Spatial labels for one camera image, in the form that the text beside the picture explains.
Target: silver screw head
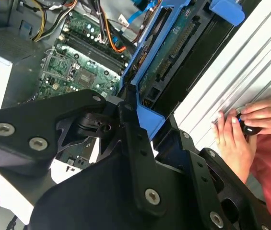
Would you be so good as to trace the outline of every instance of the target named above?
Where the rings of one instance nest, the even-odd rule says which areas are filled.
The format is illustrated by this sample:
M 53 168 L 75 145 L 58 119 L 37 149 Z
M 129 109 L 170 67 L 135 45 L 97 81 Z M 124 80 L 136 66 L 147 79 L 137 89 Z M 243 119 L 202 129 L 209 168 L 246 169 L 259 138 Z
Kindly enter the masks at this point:
M 183 133 L 183 136 L 187 139 L 189 139 L 189 135 L 187 133 Z
M 148 188 L 145 191 L 145 197 L 146 200 L 152 205 L 158 205 L 161 201 L 159 194 L 151 188 Z
M 8 137 L 15 132 L 15 127 L 8 123 L 0 123 L 0 136 Z
M 216 212 L 210 212 L 210 218 L 211 218 L 212 222 L 219 229 L 222 229 L 224 227 L 224 222 L 223 222 L 222 218 L 220 217 L 220 215 L 218 215 L 218 213 L 216 213 Z
M 215 155 L 215 152 L 213 152 L 212 150 L 209 150 L 209 154 L 210 154 L 210 156 L 212 156 L 212 157 L 215 157 L 216 155 Z
M 36 138 L 30 139 L 29 146 L 33 150 L 42 151 L 48 147 L 48 142 L 43 138 L 36 137 Z
M 269 228 L 268 227 L 266 227 L 265 225 L 261 225 L 261 228 L 262 228 L 262 230 L 269 230 Z
M 96 100 L 96 101 L 98 101 L 98 102 L 101 101 L 101 98 L 98 97 L 98 96 L 93 96 L 93 99 Z

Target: ribbed metal panel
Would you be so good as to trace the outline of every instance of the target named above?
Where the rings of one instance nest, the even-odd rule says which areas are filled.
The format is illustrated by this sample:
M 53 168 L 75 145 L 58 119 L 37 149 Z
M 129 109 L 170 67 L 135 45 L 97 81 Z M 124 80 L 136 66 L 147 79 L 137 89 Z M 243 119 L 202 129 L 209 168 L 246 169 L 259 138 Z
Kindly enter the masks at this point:
M 216 151 L 211 122 L 248 102 L 271 96 L 271 1 L 263 0 L 175 112 L 198 149 Z

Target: black mounting arm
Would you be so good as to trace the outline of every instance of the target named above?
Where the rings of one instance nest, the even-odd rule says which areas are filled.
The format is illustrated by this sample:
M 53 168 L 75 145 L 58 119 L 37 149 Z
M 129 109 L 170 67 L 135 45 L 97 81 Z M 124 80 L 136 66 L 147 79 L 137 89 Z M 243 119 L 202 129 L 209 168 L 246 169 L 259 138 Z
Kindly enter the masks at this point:
M 197 151 L 173 116 L 153 140 L 156 161 L 135 87 L 119 97 L 84 90 L 0 110 L 0 168 L 19 176 L 42 176 L 62 149 L 101 139 L 97 163 L 37 201 L 30 230 L 271 229 L 266 208 L 218 154 Z

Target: green circuit board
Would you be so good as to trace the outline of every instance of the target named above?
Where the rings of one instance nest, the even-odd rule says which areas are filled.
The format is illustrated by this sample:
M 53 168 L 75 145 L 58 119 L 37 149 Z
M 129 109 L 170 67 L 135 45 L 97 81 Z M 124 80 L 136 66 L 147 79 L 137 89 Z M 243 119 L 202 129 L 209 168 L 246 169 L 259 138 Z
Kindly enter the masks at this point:
M 103 97 L 118 93 L 120 76 L 86 55 L 61 42 L 47 53 L 38 99 L 83 89 L 95 90 Z
M 71 13 L 71 15 L 68 15 L 62 30 L 66 37 L 69 35 L 77 37 L 110 57 L 115 58 L 119 62 L 128 63 L 130 61 L 131 57 L 128 51 L 117 53 L 111 47 L 107 37 L 105 37 L 104 40 L 101 39 L 100 26 L 97 22 L 76 11 L 72 11 Z
M 187 22 L 191 17 L 192 10 L 192 7 L 188 7 L 181 12 L 145 75 L 141 79 L 139 83 L 140 100 L 144 99 L 144 95 L 150 89 L 148 86 L 151 86 L 154 81 L 162 79 L 168 68 L 171 66 L 178 51 L 191 34 L 194 24 L 192 22 Z

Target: hole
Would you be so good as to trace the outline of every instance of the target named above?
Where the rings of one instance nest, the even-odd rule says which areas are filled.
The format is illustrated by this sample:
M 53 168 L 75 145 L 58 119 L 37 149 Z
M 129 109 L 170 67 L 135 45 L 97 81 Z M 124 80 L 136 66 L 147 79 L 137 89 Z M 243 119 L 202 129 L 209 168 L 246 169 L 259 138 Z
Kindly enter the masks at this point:
M 112 128 L 112 127 L 111 127 L 110 125 L 105 125 L 105 126 L 102 126 L 102 127 L 101 127 L 101 131 L 102 131 L 103 133 L 106 133 L 106 132 L 110 131 L 111 128 Z
M 133 110 L 132 106 L 129 105 L 129 104 L 125 104 L 125 107 L 126 107 L 127 109 L 131 110 L 131 111 Z
M 98 102 L 101 101 L 101 98 L 98 97 L 98 96 L 95 96 L 95 95 L 93 96 L 93 99 L 96 100 L 96 101 L 98 101 Z
M 236 223 L 239 220 L 239 211 L 233 201 L 227 198 L 221 205 L 228 220 L 233 224 Z
M 217 223 L 217 224 L 220 224 L 220 223 L 221 223 L 221 221 L 220 221 L 220 219 L 218 218 L 218 216 L 214 216 L 213 219 L 214 219 L 215 223 Z
M 147 156 L 147 152 L 145 151 L 145 150 L 140 150 L 140 153 L 141 153 L 141 155 L 143 155 L 143 156 Z
M 217 193 L 220 193 L 224 189 L 224 182 L 209 165 L 207 166 L 208 166 L 215 190 Z
M 43 146 L 43 142 L 40 140 L 34 141 L 34 145 Z
M 204 176 L 202 176 L 201 177 L 201 179 L 205 182 L 205 183 L 207 183 L 208 182 L 208 179 L 207 178 L 205 178 Z
M 10 130 L 10 128 L 7 126 L 0 127 L 0 131 L 2 131 L 2 132 L 8 132 L 9 130 Z

